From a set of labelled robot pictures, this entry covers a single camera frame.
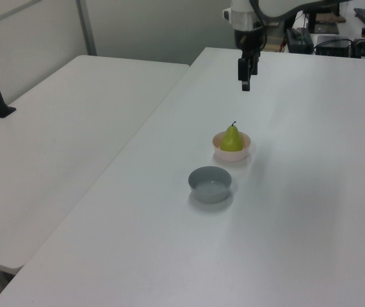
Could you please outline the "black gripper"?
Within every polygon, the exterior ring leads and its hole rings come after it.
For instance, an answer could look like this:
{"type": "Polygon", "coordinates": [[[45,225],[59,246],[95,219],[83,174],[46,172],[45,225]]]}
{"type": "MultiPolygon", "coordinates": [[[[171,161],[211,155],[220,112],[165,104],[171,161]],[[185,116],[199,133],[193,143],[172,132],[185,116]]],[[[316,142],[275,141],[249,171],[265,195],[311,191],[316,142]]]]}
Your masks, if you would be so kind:
{"type": "Polygon", "coordinates": [[[263,28],[251,31],[234,30],[235,46],[242,52],[238,60],[238,80],[241,82],[243,91],[250,91],[250,74],[258,74],[258,63],[261,50],[265,42],[263,28]],[[250,69],[250,58],[254,57],[252,68],[250,69]]]}

